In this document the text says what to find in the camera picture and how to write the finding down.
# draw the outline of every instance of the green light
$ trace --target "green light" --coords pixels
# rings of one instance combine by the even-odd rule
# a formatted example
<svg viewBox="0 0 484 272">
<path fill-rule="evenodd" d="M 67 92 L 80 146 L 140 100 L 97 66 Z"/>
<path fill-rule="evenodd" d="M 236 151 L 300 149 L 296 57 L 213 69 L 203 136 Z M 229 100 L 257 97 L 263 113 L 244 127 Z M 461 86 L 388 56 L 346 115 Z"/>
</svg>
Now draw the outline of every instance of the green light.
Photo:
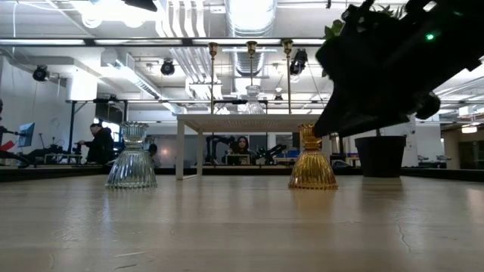
<svg viewBox="0 0 484 272">
<path fill-rule="evenodd" d="M 435 38 L 435 36 L 434 36 L 433 34 L 427 34 L 427 35 L 425 36 L 425 39 L 426 39 L 427 41 L 432 41 L 434 38 Z"/>
</svg>

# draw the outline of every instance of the man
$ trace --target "man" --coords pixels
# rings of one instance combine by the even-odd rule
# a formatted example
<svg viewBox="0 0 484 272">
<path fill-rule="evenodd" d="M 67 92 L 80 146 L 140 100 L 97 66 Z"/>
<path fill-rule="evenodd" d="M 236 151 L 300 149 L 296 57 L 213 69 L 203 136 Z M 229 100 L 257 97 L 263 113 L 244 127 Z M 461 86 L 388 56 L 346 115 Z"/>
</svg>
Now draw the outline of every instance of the man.
<svg viewBox="0 0 484 272">
<path fill-rule="evenodd" d="M 111 137 L 111 130 L 103 128 L 101 124 L 92 124 L 91 127 L 92 141 L 79 141 L 89 147 L 87 162 L 96 162 L 106 164 L 113 159 L 114 141 Z"/>
<path fill-rule="evenodd" d="M 153 162 L 153 166 L 155 168 L 161 167 L 161 157 L 157 151 L 158 151 L 157 145 L 150 144 L 150 147 L 148 147 L 148 152 L 150 153 L 151 161 Z"/>
</svg>

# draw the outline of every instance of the man in black shirt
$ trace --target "man in black shirt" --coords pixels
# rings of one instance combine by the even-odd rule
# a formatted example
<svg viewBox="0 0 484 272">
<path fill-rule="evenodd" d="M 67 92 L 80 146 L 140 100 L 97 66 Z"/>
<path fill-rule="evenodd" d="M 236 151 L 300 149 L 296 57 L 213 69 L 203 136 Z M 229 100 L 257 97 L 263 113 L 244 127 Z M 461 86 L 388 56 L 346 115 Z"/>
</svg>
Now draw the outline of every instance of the man in black shirt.
<svg viewBox="0 0 484 272">
<path fill-rule="evenodd" d="M 91 133 L 94 136 L 92 141 L 79 141 L 79 144 L 89 147 L 87 161 L 106 164 L 113 159 L 114 141 L 111 130 L 103 128 L 101 124 L 92 124 Z"/>
</svg>

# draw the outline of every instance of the potted plant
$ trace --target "potted plant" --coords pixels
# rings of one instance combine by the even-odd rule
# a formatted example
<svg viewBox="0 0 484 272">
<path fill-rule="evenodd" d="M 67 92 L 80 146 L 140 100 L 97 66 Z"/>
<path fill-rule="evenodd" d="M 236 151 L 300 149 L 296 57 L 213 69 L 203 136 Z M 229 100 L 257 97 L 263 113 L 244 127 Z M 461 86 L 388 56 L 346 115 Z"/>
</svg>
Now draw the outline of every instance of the potted plant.
<svg viewBox="0 0 484 272">
<path fill-rule="evenodd" d="M 399 19 L 403 16 L 403 10 L 403 7 L 393 11 L 390 9 L 390 6 L 380 6 L 380 10 L 377 12 L 385 13 Z M 331 27 L 326 26 L 324 28 L 324 39 L 331 39 L 338 36 L 343 27 L 343 21 L 335 20 Z M 323 71 L 322 76 L 327 76 L 325 71 Z M 363 175 L 365 177 L 379 178 L 400 176 L 406 137 L 382 136 L 380 129 L 376 130 L 376 135 L 355 139 Z"/>
</svg>

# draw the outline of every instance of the black plant pot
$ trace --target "black plant pot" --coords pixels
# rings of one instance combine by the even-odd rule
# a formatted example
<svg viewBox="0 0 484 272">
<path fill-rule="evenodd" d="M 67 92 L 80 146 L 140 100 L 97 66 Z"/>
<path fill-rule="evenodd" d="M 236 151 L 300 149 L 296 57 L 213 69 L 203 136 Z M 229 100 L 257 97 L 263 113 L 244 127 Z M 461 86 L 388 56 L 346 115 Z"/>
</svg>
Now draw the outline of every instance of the black plant pot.
<svg viewBox="0 0 484 272">
<path fill-rule="evenodd" d="M 400 176 L 405 136 L 377 136 L 355 139 L 365 177 L 396 178 Z"/>
</svg>

